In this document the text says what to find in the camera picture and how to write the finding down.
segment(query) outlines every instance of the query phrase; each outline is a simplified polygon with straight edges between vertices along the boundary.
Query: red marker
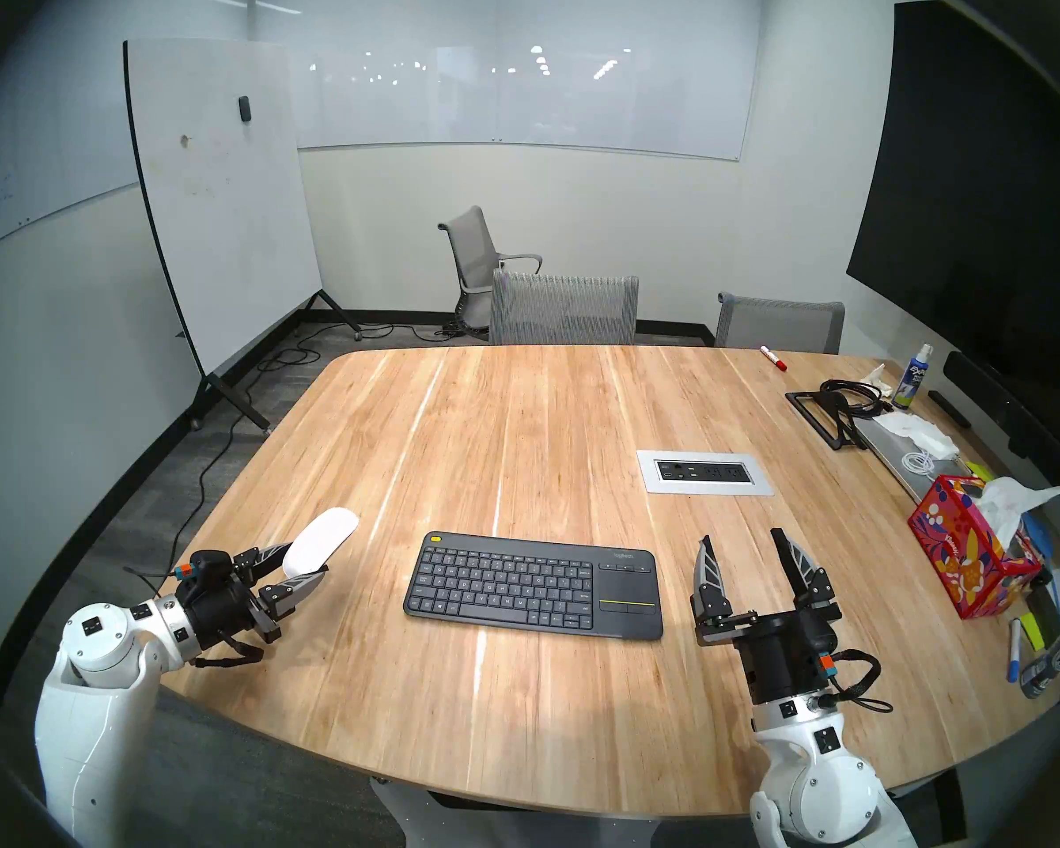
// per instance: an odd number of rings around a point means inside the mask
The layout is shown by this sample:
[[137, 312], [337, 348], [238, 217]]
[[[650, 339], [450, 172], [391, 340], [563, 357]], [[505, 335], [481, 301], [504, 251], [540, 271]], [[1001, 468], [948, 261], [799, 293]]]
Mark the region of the red marker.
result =
[[764, 346], [760, 346], [759, 349], [762, 351], [762, 354], [765, 357], [767, 357], [770, 360], [772, 360], [776, 365], [776, 367], [778, 368], [779, 371], [788, 370], [787, 367], [785, 367], [785, 363], [782, 361], [782, 359], [780, 359], [777, 355], [774, 355], [768, 350], [768, 348], [765, 348]]

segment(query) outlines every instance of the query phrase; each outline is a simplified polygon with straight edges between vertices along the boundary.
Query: tissue box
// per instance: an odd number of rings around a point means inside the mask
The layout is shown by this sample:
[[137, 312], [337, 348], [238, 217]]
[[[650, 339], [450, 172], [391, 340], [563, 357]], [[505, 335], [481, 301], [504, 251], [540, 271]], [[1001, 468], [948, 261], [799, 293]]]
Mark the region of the tissue box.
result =
[[1002, 613], [1041, 569], [1031, 551], [1006, 553], [962, 489], [971, 479], [940, 475], [907, 520], [964, 620]]

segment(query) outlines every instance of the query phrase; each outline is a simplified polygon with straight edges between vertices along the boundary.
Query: whiteboard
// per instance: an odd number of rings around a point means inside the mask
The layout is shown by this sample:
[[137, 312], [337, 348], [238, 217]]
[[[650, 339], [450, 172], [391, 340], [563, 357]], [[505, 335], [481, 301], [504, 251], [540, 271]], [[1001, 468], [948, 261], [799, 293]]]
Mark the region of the whiteboard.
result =
[[298, 12], [253, 37], [288, 49], [300, 147], [742, 154], [762, 0], [260, 1]]
[[283, 50], [202, 38], [126, 47], [142, 188], [205, 374], [322, 288]]
[[246, 38], [246, 0], [48, 0], [0, 66], [0, 237], [138, 181], [130, 36]]

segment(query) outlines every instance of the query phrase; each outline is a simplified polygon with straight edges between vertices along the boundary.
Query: gray mesh chair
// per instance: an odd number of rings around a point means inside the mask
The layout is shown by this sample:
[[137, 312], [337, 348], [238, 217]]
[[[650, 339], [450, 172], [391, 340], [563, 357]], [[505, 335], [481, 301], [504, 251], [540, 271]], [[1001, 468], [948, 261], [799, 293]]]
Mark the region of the gray mesh chair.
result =
[[768, 346], [785, 352], [840, 354], [845, 304], [768, 301], [762, 297], [719, 295], [722, 310], [714, 344], [756, 350]]
[[452, 257], [456, 260], [459, 275], [460, 298], [456, 304], [456, 321], [463, 331], [477, 337], [482, 336], [491, 324], [491, 293], [495, 286], [495, 271], [506, 261], [518, 258], [533, 258], [542, 269], [541, 254], [499, 254], [491, 241], [488, 223], [482, 218], [482, 209], [473, 206], [459, 218], [437, 228], [447, 232], [452, 244]]
[[631, 346], [639, 279], [531, 276], [499, 270], [490, 341], [501, 344]]

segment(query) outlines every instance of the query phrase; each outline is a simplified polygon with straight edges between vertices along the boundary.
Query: spray bottle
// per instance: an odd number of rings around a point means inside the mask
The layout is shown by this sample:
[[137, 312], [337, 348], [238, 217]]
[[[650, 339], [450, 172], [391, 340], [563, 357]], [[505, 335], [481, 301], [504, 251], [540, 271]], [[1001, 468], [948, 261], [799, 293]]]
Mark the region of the spray bottle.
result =
[[912, 406], [912, 399], [919, 390], [919, 384], [922, 383], [922, 376], [928, 371], [928, 361], [931, 360], [931, 353], [934, 351], [934, 346], [924, 342], [918, 354], [911, 361], [907, 361], [906, 368], [903, 369], [903, 378], [899, 381], [899, 387], [896, 388], [896, 395], [890, 400], [896, 409], [906, 409]]
[[1058, 674], [1060, 674], [1060, 634], [1049, 649], [1024, 667], [1021, 672], [1021, 690], [1029, 699], [1036, 699]]

